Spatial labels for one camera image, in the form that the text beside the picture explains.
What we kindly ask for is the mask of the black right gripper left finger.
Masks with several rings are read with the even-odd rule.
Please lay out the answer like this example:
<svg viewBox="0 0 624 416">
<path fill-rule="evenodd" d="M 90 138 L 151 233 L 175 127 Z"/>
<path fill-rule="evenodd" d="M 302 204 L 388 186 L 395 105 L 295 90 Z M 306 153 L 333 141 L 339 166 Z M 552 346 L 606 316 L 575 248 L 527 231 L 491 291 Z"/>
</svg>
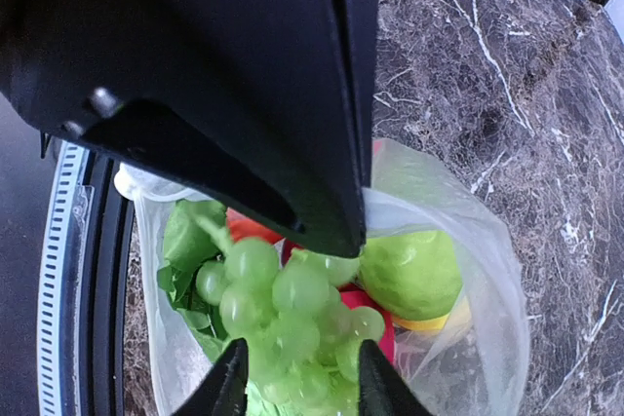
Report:
<svg viewBox="0 0 624 416">
<path fill-rule="evenodd" d="M 175 416 L 245 415 L 249 379 L 249 349 L 244 338 L 232 340 Z"/>
</svg>

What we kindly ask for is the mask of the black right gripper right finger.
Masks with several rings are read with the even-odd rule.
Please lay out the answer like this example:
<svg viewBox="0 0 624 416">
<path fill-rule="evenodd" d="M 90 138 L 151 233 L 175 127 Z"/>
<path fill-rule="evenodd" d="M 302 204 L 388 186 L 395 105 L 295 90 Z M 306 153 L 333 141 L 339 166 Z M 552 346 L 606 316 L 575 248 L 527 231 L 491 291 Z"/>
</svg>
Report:
<svg viewBox="0 0 624 416">
<path fill-rule="evenodd" d="M 360 416 L 432 416 L 412 394 L 376 342 L 362 342 L 358 364 Z"/>
</svg>

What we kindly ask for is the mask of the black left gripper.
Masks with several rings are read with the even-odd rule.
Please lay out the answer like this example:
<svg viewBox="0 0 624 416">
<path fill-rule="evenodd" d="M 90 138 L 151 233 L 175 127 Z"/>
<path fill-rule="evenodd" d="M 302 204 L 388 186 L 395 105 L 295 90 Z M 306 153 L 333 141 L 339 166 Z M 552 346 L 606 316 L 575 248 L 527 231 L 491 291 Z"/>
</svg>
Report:
<svg viewBox="0 0 624 416">
<path fill-rule="evenodd" d="M 377 0 L 1 0 L 1 92 L 31 127 L 357 256 Z"/>
</svg>

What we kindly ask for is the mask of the green toy grapes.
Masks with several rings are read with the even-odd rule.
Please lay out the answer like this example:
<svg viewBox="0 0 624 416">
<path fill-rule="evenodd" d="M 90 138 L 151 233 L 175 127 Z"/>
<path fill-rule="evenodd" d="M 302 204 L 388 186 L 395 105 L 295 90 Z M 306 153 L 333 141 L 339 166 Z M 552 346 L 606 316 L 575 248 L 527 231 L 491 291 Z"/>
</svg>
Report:
<svg viewBox="0 0 624 416">
<path fill-rule="evenodd" d="M 292 415 L 354 415 L 358 411 L 361 343 L 339 287 L 355 277 L 355 259 L 296 249 L 286 264 L 276 248 L 246 238 L 196 280 L 216 305 L 228 334 L 249 347 L 250 386 L 261 403 Z"/>
</svg>

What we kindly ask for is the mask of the clear dotted zip top bag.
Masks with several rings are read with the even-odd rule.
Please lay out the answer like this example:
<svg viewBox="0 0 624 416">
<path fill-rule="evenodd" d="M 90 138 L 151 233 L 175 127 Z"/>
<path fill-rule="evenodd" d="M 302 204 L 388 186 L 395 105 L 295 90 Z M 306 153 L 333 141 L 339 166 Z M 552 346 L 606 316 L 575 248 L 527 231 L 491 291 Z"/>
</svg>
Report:
<svg viewBox="0 0 624 416">
<path fill-rule="evenodd" d="M 250 349 L 252 415 L 353 415 L 375 341 L 436 415 L 514 415 L 527 379 L 521 269 L 505 224 L 435 158 L 373 145 L 356 258 L 298 246 L 191 188 L 130 166 L 152 385 L 171 415 L 230 341 Z"/>
</svg>

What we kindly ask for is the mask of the yellow toy lemon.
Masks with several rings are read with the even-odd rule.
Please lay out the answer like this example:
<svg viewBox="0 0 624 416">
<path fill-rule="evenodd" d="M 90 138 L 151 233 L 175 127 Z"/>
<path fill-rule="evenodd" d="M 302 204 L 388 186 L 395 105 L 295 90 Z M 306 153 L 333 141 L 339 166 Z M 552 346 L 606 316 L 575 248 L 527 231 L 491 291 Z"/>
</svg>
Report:
<svg viewBox="0 0 624 416">
<path fill-rule="evenodd" d="M 472 323 L 469 301 L 465 296 L 461 296 L 456 301 L 456 304 L 448 314 L 434 319 L 424 321 L 408 321 L 395 315 L 392 315 L 391 319 L 393 324 L 406 330 L 434 334 L 439 333 L 447 326 L 450 328 L 462 328 L 470 326 Z"/>
</svg>

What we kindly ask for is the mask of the green toy guava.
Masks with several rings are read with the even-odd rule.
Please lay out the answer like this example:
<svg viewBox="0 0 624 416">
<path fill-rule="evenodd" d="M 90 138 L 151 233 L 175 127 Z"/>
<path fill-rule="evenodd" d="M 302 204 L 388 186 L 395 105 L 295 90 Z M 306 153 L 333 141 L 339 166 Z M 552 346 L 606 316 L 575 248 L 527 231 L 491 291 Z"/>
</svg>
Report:
<svg viewBox="0 0 624 416">
<path fill-rule="evenodd" d="M 449 313 L 462 288 L 453 241 L 440 230 L 368 239 L 359 281 L 377 304 L 408 321 Z"/>
</svg>

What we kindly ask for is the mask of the red toy radish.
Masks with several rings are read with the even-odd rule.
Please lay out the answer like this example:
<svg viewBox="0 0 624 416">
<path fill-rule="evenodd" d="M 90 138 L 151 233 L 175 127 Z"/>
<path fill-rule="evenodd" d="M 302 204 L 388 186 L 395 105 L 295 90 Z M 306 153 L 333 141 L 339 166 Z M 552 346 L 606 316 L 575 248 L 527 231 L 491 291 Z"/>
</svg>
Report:
<svg viewBox="0 0 624 416">
<path fill-rule="evenodd" d="M 216 361 L 228 334 L 218 307 L 201 298 L 196 280 L 200 268 L 208 261 L 217 262 L 221 251 L 196 223 L 198 215 L 207 217 L 218 228 L 225 226 L 226 207 L 218 201 L 176 202 L 165 226 L 164 264 L 157 272 L 157 284 L 204 354 Z"/>
</svg>

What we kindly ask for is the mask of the orange toy carrot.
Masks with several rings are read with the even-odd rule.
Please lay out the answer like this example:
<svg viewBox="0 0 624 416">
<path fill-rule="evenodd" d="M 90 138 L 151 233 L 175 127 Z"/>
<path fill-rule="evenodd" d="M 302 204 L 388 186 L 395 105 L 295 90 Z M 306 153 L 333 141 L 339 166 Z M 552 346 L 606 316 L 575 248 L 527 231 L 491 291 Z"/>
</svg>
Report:
<svg viewBox="0 0 624 416">
<path fill-rule="evenodd" d="M 228 208 L 226 211 L 226 226 L 234 242 L 239 242 L 245 238 L 257 237 L 274 245 L 284 238 L 233 208 Z"/>
</svg>

